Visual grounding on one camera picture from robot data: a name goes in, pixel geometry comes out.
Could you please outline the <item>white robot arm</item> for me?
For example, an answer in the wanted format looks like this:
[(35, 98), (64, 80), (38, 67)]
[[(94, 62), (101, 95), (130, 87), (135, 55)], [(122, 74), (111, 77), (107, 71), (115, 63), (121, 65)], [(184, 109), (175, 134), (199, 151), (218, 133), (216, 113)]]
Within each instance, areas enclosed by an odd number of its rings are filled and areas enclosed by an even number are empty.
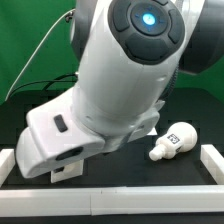
[(30, 110), (16, 160), (33, 178), (149, 133), (176, 71), (224, 56), (224, 0), (76, 0), (77, 83)]

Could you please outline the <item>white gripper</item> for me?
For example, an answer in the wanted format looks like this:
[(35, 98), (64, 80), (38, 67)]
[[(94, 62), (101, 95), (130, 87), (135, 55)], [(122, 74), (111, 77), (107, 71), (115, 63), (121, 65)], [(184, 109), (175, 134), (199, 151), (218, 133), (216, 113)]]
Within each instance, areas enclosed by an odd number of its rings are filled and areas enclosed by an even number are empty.
[(139, 124), (125, 134), (116, 128), (111, 135), (105, 135), (84, 124), (79, 113), (80, 96), (78, 88), (71, 88), (28, 112), (27, 127), (16, 148), (16, 160), (23, 177), (34, 178), (55, 170), (64, 173), (70, 165), (74, 167), (74, 176), (81, 175), (85, 159), (114, 152), (150, 133), (164, 106), (162, 100), (157, 101), (143, 114)]

